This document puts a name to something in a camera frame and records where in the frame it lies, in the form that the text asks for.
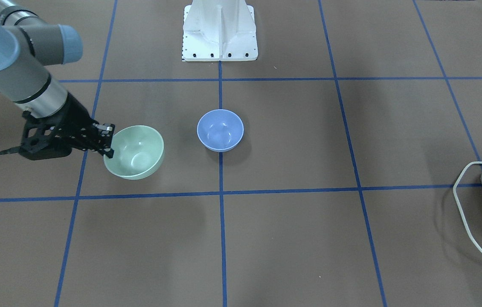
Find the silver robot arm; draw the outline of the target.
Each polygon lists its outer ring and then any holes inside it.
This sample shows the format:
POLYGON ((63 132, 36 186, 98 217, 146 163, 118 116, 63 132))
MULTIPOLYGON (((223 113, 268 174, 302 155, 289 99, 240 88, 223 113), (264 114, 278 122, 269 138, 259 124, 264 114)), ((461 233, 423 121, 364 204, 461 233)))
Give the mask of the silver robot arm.
POLYGON ((20 144, 0 151, 29 160, 57 159, 75 148, 111 159, 115 126, 100 124, 47 66, 83 56, 79 33, 49 24, 11 0, 0 0, 0 94, 22 110, 20 144))

